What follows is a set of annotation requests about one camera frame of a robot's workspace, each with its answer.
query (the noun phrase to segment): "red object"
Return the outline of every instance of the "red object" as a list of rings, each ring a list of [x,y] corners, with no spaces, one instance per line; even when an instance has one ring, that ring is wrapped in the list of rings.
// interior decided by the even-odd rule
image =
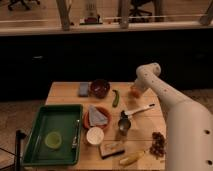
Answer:
[[[111,119],[112,119],[111,115],[108,112],[108,110],[103,108],[103,107],[98,106],[98,107],[96,107],[96,109],[108,118],[108,123],[107,124],[105,124],[105,125],[96,125],[96,126],[101,128],[101,129],[103,129],[103,130],[106,130],[109,127],[109,124],[111,122]],[[89,129],[91,127],[90,124],[89,124],[89,111],[87,111],[83,115],[83,125],[84,125],[84,128],[86,128],[86,129]]]
[[[110,90],[110,84],[104,79],[94,80],[90,85],[90,92],[97,98],[104,98]]]

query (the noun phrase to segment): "paper cup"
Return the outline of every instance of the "paper cup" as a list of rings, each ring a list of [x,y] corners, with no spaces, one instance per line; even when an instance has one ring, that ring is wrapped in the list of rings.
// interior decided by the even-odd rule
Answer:
[[[92,127],[87,131],[86,139],[89,144],[98,146],[104,139],[104,132],[99,127]]]

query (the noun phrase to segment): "cabinet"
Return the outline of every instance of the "cabinet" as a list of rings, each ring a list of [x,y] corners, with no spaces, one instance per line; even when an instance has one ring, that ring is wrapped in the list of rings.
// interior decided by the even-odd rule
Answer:
[[[53,81],[134,81],[158,62],[178,89],[213,87],[213,29],[0,37],[0,99],[46,98]]]

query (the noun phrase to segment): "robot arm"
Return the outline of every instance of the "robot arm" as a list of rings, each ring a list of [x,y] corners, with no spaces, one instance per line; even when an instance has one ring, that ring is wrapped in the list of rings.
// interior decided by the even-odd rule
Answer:
[[[169,109],[166,171],[212,171],[213,115],[159,79],[160,72],[157,63],[139,66],[135,86],[141,92],[151,88]]]

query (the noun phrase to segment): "dark tray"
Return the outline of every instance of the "dark tray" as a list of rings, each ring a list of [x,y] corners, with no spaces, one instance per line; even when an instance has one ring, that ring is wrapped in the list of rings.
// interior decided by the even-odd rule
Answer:
[[[74,165],[78,161],[82,126],[82,105],[46,105],[37,113],[23,156],[23,166]],[[72,149],[76,120],[80,120],[78,147]],[[44,143],[46,135],[58,131],[62,136],[59,149],[53,150]]]

